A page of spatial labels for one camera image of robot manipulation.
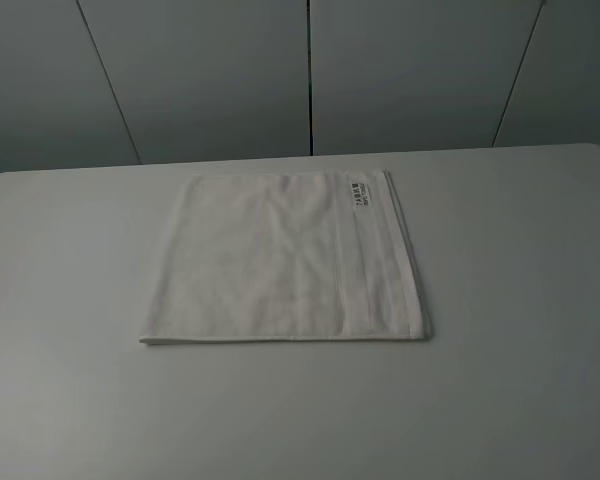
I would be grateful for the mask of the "white towel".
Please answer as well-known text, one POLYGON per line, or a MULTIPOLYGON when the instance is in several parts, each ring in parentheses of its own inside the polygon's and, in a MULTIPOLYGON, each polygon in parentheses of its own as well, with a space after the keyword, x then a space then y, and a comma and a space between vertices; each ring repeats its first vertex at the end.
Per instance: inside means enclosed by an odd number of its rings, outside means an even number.
POLYGON ((390 174, 332 171, 191 177, 140 340, 419 341, 428 333, 390 174))

